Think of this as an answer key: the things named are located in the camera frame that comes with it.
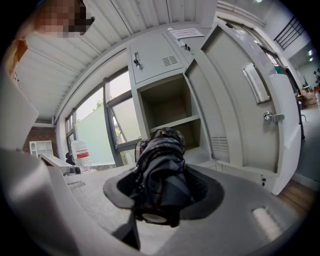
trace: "railing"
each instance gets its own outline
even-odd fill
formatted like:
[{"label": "railing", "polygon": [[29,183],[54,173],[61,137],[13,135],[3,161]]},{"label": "railing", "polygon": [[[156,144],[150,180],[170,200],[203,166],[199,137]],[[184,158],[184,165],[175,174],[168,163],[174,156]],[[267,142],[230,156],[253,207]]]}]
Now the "railing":
[{"label": "railing", "polygon": [[285,50],[298,37],[300,37],[304,31],[305,29],[299,20],[296,17],[293,17],[284,29],[276,36],[274,41],[277,41],[281,48]]}]

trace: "metal door handle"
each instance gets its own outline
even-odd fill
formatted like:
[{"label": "metal door handle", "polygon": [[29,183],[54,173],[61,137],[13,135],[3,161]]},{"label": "metal door handle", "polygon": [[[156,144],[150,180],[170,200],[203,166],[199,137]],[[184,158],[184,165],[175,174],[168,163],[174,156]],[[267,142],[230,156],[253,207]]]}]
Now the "metal door handle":
[{"label": "metal door handle", "polygon": [[264,121],[267,123],[277,123],[285,119],[283,114],[272,114],[270,111],[267,111],[263,114]]}]

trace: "vent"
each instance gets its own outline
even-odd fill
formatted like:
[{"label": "vent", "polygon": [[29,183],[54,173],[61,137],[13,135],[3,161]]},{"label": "vent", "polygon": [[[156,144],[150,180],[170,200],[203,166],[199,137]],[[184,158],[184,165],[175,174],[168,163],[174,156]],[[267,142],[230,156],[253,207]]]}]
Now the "vent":
[{"label": "vent", "polygon": [[166,57],[166,58],[163,58],[162,60],[163,60],[163,63],[165,66],[169,66],[169,65],[173,65],[173,64],[178,63],[175,56]]},{"label": "vent", "polygon": [[228,142],[226,137],[211,137],[213,150],[219,152],[229,152]]}]

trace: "floor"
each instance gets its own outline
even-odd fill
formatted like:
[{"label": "floor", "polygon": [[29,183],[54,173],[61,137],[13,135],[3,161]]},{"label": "floor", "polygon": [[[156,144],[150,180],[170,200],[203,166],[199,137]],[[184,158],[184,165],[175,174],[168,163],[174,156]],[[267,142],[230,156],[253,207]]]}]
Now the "floor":
[{"label": "floor", "polygon": [[304,218],[312,208],[317,193],[308,187],[290,180],[277,197],[294,209],[299,217]]},{"label": "floor", "polygon": [[305,139],[296,172],[320,182],[320,106],[301,111]]}]

